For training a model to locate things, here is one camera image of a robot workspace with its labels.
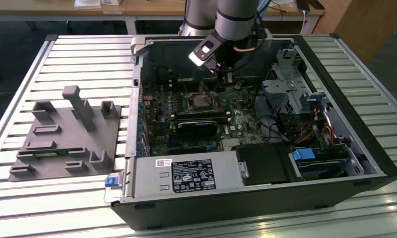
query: blue tab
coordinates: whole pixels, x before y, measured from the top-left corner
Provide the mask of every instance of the blue tab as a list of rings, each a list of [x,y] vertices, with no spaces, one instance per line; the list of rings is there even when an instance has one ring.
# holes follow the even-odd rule
[[[293,151],[295,160],[312,160],[316,159],[312,149],[296,149]]]
[[[104,185],[107,187],[117,187],[119,186],[119,177],[107,177],[104,181]]]

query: floor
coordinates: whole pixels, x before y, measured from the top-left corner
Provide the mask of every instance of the floor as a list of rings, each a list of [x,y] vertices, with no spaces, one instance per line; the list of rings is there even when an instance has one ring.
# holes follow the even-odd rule
[[[180,24],[143,22],[139,32],[151,34],[177,32]],[[25,22],[0,22],[0,119],[24,79],[48,34],[68,35],[65,22],[37,22],[32,31]],[[125,34],[123,22],[73,22],[72,34]],[[368,65],[379,80],[397,98],[397,32]]]

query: motherboard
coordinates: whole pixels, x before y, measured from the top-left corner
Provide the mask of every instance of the motherboard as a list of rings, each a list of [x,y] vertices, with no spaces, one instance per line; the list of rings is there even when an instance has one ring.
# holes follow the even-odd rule
[[[252,109],[253,88],[209,90],[203,82],[143,86],[151,156],[229,151],[264,142]]]

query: power supply label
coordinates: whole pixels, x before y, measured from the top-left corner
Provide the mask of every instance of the power supply label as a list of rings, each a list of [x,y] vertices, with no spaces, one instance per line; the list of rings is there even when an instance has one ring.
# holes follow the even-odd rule
[[[173,192],[216,189],[212,160],[172,162]]]

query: metal slatted table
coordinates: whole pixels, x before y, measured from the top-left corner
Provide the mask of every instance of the metal slatted table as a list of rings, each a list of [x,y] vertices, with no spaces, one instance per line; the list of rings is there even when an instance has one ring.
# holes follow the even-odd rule
[[[124,167],[132,86],[132,36],[59,36],[45,41],[0,121],[0,237],[397,237],[397,181],[336,207],[159,231],[133,231],[104,202],[105,176],[8,182],[9,167],[35,119],[37,100],[68,107],[61,89],[79,85],[92,106],[123,106],[115,171]],[[341,40],[307,36],[356,111],[397,165],[397,101]],[[315,87],[321,91],[312,70]],[[111,192],[117,197],[120,188]]]

